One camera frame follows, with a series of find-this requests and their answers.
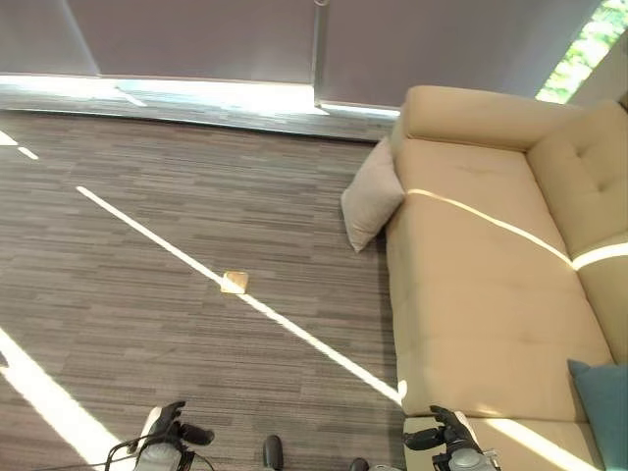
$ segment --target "sunlight streak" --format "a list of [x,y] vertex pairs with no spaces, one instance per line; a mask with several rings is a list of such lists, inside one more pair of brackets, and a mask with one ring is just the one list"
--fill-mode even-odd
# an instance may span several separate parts
[[[117,445],[120,440],[55,383],[2,328],[0,328],[0,351],[8,364],[8,367],[0,367],[0,373],[9,384],[32,405],[61,438],[77,451],[85,462],[104,461],[111,447]],[[131,463],[117,464],[112,469],[121,471],[132,469]]]
[[39,160],[39,157],[37,157],[34,153],[32,153],[30,150],[28,150],[26,147],[18,147],[18,150],[20,152],[22,152],[26,157],[28,157],[30,160]]
[[495,430],[531,449],[544,459],[565,471],[599,471],[598,468],[574,456],[529,428],[510,419],[483,419]]
[[580,270],[592,263],[605,260],[612,257],[625,257],[628,255],[628,242],[607,245],[606,247],[596,248],[589,252],[583,253],[573,260],[573,268]]
[[407,191],[407,194],[420,194],[423,196],[429,196],[430,198],[434,198],[434,199],[438,199],[439,201],[443,201],[445,203],[449,203],[453,206],[455,206],[456,208],[460,208],[463,209],[465,211],[468,211],[471,214],[474,214],[476,216],[479,216],[480,218],[484,219],[485,221],[490,222],[491,224],[494,224],[502,229],[506,229],[507,231],[510,231],[511,233],[517,234],[518,236],[522,236],[524,238],[527,238],[528,240],[530,240],[531,242],[535,243],[536,245],[538,245],[541,248],[544,248],[545,250],[547,250],[548,252],[550,252],[551,254],[555,255],[556,257],[558,257],[560,260],[562,260],[563,262],[565,262],[567,265],[569,265],[570,267],[572,267],[571,264],[571,260],[569,259],[569,257],[567,257],[564,253],[562,253],[560,250],[552,247],[551,245],[549,245],[547,242],[541,240],[540,238],[536,237],[535,235],[532,235],[530,233],[528,233],[527,231],[524,231],[523,229],[517,228],[516,226],[513,226],[511,224],[508,224],[500,219],[496,219],[493,218],[491,216],[489,216],[486,213],[483,213],[482,211],[479,211],[475,208],[472,208],[471,206],[468,206],[464,203],[461,203],[460,201],[456,201],[455,199],[449,199],[449,198],[445,198],[444,196],[439,196],[435,193],[432,193],[431,191],[427,191],[425,189],[410,189]]
[[[109,204],[107,201],[98,197],[96,194],[89,191],[87,188],[83,186],[77,186],[77,191],[80,192],[83,196],[90,199],[92,202],[94,202],[98,206],[100,206],[102,209],[106,210],[107,212],[117,217],[118,219],[126,223],[127,225],[131,226],[133,229],[138,231],[143,236],[148,237],[153,242],[155,242],[156,244],[160,245],[162,248],[169,251],[171,254],[179,258],[186,265],[188,265],[190,268],[196,270],[201,275],[204,275],[205,277],[207,277],[208,279],[216,283],[218,286],[220,287],[223,286],[224,282],[223,282],[222,277],[220,277],[219,275],[214,273],[212,270],[210,270],[209,268],[207,268],[200,262],[196,261],[189,255],[187,255],[186,253],[182,252],[181,250],[179,250],[178,248],[176,248],[175,246],[173,246],[166,240],[160,238],[158,235],[146,229],[142,224],[130,218],[125,213],[123,213],[116,207]],[[334,360],[336,363],[338,363],[340,366],[345,368],[347,371],[349,371],[350,373],[358,377],[364,383],[366,383],[367,385],[371,386],[373,389],[375,389],[379,393],[382,393],[383,395],[391,399],[395,404],[401,405],[401,398],[398,391],[396,391],[394,388],[384,383],[382,380],[373,376],[371,373],[369,373],[367,370],[365,370],[361,366],[355,364],[346,356],[335,351],[330,346],[326,345],[322,341],[310,335],[308,332],[306,332],[305,330],[301,329],[299,326],[294,324],[293,321],[289,320],[287,317],[277,313],[275,310],[273,310],[272,308],[270,308],[263,302],[258,301],[250,294],[236,294],[236,296],[239,297],[242,301],[247,303],[252,308],[256,309],[261,314],[264,314],[269,319],[275,321],[277,324],[279,324],[280,326],[284,327],[285,329],[293,333],[295,336],[299,337],[302,340],[305,340],[307,343],[312,345],[318,351],[320,351],[321,353],[323,353],[330,359]]]
[[0,145],[18,145],[8,134],[0,131]]

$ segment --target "sofa cushion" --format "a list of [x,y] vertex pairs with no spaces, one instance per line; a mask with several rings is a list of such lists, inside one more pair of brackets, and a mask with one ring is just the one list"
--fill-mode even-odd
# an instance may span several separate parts
[[395,165],[409,193],[387,232],[405,412],[586,420],[565,361],[610,354],[524,155],[406,139]]
[[394,172],[389,139],[384,137],[340,198],[346,234],[356,252],[378,234],[401,201],[403,188]]
[[[573,258],[628,244],[628,115],[605,102],[527,154]],[[616,361],[628,361],[628,259],[581,270],[581,280]]]
[[[604,469],[588,424],[539,420],[469,419],[482,449],[494,448],[501,469],[534,471],[595,471]],[[405,432],[435,427],[431,417],[405,421]],[[408,471],[431,469],[427,451],[405,449]]]
[[606,469],[628,471],[628,365],[569,360]]
[[405,137],[528,150],[581,108],[484,90],[420,85],[408,90],[401,118]]

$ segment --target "window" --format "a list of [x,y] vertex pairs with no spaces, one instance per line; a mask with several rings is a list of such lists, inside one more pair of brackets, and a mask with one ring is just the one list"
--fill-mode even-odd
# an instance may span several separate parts
[[604,0],[558,63],[538,100],[565,103],[628,28],[628,0]]

